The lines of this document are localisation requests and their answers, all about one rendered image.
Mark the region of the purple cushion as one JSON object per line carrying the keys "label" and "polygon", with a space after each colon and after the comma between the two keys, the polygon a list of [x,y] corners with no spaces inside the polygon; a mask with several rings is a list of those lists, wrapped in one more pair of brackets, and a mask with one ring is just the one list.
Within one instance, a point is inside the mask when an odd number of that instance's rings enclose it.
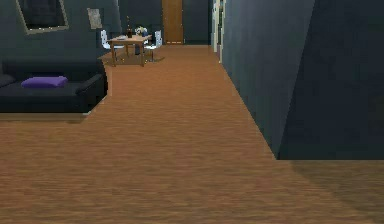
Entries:
{"label": "purple cushion", "polygon": [[64,76],[57,77],[32,77],[21,83],[23,88],[57,88],[63,87],[68,82]]}

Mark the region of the wooden dining table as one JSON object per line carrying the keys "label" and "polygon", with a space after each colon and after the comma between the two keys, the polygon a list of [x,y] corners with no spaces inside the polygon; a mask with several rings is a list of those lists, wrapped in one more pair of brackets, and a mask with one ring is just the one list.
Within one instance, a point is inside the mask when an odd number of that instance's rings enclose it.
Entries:
{"label": "wooden dining table", "polygon": [[116,52],[115,52],[115,46],[116,45],[123,45],[125,49],[128,49],[129,45],[137,45],[140,49],[140,65],[144,66],[144,42],[147,40],[150,40],[152,38],[151,35],[142,37],[139,35],[132,35],[131,37],[125,37],[125,38],[112,38],[107,41],[107,43],[110,45],[111,53],[112,53],[112,65],[116,65]]}

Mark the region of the white door frame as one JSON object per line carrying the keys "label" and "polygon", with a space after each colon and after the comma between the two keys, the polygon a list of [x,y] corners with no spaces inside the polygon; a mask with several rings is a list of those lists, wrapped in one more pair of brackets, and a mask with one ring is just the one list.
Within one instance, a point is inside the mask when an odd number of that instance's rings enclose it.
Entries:
{"label": "white door frame", "polygon": [[225,4],[226,0],[212,0],[212,27],[211,27],[211,47],[213,52],[222,62],[222,38],[224,35]]}

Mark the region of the small grey framed picture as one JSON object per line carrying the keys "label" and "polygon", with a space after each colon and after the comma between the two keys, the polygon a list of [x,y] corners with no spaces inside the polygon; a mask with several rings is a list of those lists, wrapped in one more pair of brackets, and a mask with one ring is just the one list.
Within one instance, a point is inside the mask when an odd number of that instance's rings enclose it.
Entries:
{"label": "small grey framed picture", "polygon": [[102,28],[102,20],[100,15],[100,10],[96,8],[88,8],[88,19],[90,23],[91,29],[101,29]]}

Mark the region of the brown wooden room door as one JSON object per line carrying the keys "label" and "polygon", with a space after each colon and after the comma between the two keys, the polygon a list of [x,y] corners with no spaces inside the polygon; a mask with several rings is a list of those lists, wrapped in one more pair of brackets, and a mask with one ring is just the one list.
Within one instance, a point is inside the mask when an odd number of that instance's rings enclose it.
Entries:
{"label": "brown wooden room door", "polygon": [[183,0],[162,0],[164,41],[166,44],[183,43]]}

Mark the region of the black sofa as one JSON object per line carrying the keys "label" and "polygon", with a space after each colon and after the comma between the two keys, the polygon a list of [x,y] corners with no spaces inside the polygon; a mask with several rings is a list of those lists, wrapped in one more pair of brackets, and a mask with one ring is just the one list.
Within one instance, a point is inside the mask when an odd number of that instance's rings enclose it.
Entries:
{"label": "black sofa", "polygon": [[[16,81],[0,88],[0,113],[88,113],[108,91],[107,75],[100,59],[89,61],[4,60],[0,75]],[[23,88],[32,77],[64,76],[57,88]]]}

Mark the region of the white chair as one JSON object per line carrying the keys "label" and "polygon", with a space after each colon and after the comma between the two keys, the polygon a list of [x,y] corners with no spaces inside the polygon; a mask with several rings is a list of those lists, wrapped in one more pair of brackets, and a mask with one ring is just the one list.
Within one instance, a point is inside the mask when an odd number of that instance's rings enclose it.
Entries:
{"label": "white chair", "polygon": [[[107,41],[108,39],[107,39],[106,30],[101,30],[100,36],[101,36],[101,43],[102,43],[103,48],[107,49],[107,50],[111,50],[111,46]],[[114,49],[122,49],[122,48],[124,48],[124,46],[121,46],[121,45],[114,46]]]}
{"label": "white chair", "polygon": [[152,43],[150,45],[145,45],[144,49],[150,51],[150,62],[154,62],[154,51],[162,46],[163,40],[162,40],[162,32],[156,31],[154,33],[154,38],[152,39]]}

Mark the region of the dark grey cushion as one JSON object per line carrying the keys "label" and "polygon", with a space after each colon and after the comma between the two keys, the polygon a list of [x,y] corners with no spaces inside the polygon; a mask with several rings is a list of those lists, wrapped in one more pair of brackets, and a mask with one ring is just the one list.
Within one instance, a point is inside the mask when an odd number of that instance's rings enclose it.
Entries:
{"label": "dark grey cushion", "polygon": [[16,81],[16,79],[13,76],[7,75],[7,74],[2,74],[2,75],[0,75],[0,88],[5,87],[9,84],[12,84],[15,81]]}

